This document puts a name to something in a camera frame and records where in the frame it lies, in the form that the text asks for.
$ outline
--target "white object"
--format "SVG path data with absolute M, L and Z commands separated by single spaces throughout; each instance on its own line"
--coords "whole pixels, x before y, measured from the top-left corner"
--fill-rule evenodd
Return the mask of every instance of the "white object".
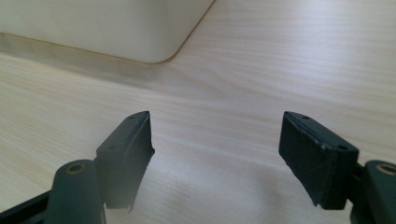
M 0 1 L 0 33 L 144 63 L 172 57 L 213 0 Z

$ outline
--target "black plastic part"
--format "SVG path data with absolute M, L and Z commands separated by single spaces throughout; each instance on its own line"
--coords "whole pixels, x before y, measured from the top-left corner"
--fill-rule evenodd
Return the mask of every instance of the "black plastic part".
M 99 146 L 94 162 L 107 208 L 133 207 L 154 152 L 148 111 L 126 118 Z
M 346 179 L 357 164 L 357 148 L 315 120 L 285 112 L 279 154 L 303 184 L 314 205 L 344 209 Z
M 0 214 L 1 224 L 41 224 L 47 208 L 50 192 L 40 194 Z
M 93 161 L 72 161 L 58 169 L 44 223 L 106 223 Z
M 385 161 L 368 161 L 362 185 L 375 223 L 396 224 L 396 165 Z

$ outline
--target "wooden table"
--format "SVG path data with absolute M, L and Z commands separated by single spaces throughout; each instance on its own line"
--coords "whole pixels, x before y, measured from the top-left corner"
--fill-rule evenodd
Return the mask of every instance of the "wooden table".
M 132 213 L 109 223 L 349 223 L 277 152 L 285 110 L 396 162 L 396 5 L 218 0 L 179 53 L 141 64 L 0 36 L 0 211 L 47 191 L 128 115 L 151 113 Z

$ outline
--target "light wood surface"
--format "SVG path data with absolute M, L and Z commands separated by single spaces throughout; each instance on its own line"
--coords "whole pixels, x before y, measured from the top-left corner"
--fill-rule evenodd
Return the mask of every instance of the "light wood surface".
M 218 0 L 179 53 L 141 64 L 0 35 L 0 210 L 50 189 L 128 115 L 151 113 L 134 210 L 108 223 L 349 223 L 277 153 L 285 110 L 396 162 L 396 5 Z

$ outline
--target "white container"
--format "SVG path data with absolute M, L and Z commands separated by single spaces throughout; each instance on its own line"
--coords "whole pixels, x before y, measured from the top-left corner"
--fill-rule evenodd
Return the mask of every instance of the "white container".
M 213 0 L 0 1 L 0 33 L 143 63 L 172 57 Z

